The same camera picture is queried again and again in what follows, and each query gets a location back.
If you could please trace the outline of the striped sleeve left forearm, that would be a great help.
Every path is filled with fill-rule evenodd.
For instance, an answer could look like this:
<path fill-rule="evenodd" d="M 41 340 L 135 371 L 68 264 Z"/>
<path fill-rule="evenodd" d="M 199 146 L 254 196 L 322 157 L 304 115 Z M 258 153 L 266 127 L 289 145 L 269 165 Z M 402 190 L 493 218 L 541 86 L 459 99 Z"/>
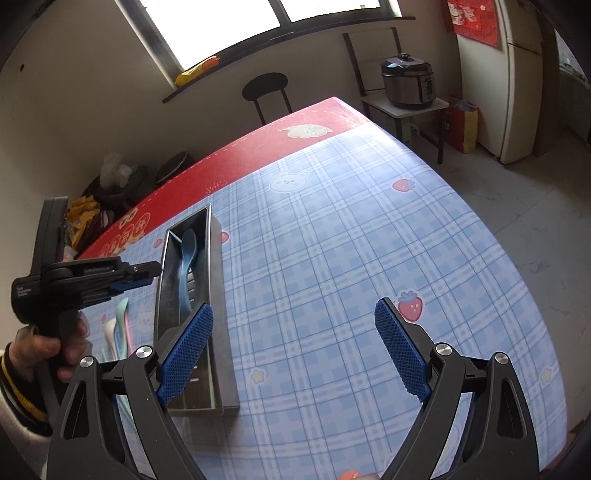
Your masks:
<path fill-rule="evenodd" d="M 8 358 L 8 346 L 1 353 L 1 453 L 17 464 L 1 462 L 7 475 L 22 479 L 46 477 L 47 455 L 52 428 L 40 383 L 21 378 Z"/>

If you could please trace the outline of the person's left hand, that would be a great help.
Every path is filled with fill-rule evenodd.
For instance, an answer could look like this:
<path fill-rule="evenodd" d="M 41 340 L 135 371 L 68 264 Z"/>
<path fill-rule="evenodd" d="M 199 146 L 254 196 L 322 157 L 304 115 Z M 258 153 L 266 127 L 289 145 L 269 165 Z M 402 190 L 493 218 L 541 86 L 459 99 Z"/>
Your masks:
<path fill-rule="evenodd" d="M 88 321 L 82 312 L 78 314 L 74 331 L 65 340 L 42 336 L 34 327 L 23 327 L 8 346 L 8 358 L 21 378 L 32 381 L 37 364 L 58 356 L 62 363 L 57 368 L 57 377 L 68 383 L 80 360 L 91 353 L 88 334 Z"/>

